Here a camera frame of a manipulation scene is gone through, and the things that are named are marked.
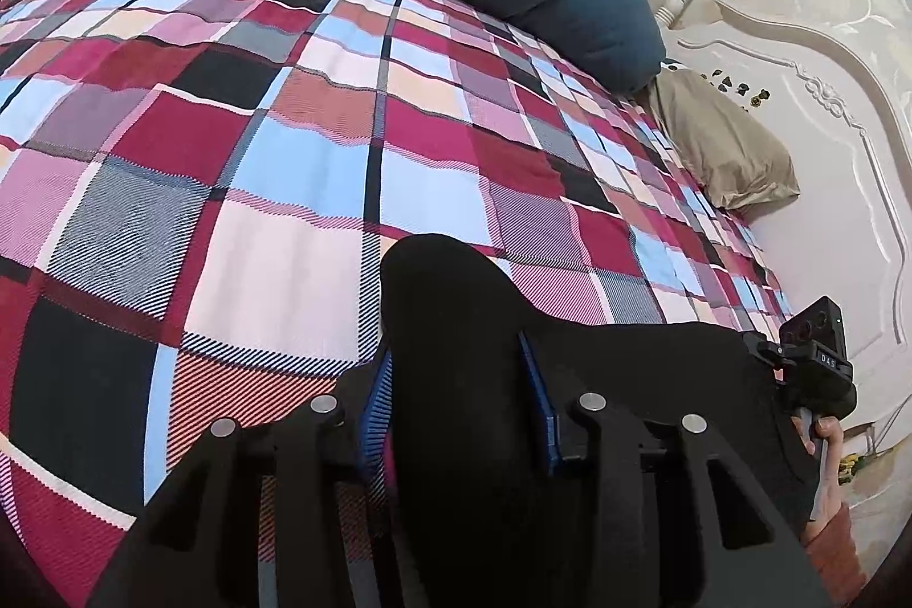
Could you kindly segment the person's right hand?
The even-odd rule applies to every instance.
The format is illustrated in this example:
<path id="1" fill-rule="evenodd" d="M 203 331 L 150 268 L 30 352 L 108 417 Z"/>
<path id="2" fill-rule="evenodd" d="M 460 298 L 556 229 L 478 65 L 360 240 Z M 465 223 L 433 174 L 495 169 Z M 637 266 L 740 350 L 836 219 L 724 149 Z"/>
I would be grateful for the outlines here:
<path id="1" fill-rule="evenodd" d="M 816 443 L 812 440 L 810 431 L 815 431 L 821 443 L 827 447 L 827 452 L 819 460 L 819 483 L 816 492 L 813 518 L 805 525 L 802 532 L 802 543 L 808 545 L 829 526 L 830 521 L 840 514 L 844 499 L 840 486 L 840 463 L 842 449 L 844 449 L 844 429 L 840 420 L 834 417 L 821 417 L 816 420 L 810 429 L 804 418 L 793 417 L 791 423 L 795 426 L 797 435 L 801 438 L 808 455 L 816 454 Z"/>

